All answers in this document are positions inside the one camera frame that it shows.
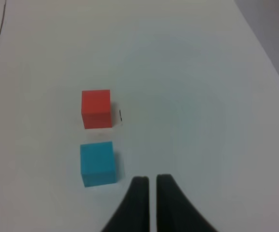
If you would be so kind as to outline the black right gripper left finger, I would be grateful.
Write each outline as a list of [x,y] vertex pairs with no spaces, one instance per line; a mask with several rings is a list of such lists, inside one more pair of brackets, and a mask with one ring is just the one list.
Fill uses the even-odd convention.
[[136,176],[103,232],[150,231],[149,178]]

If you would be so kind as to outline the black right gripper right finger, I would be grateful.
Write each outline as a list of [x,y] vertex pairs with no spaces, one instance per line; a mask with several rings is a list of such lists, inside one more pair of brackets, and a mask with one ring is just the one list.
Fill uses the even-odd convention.
[[209,222],[184,195],[170,174],[160,174],[156,180],[157,231],[215,232]]

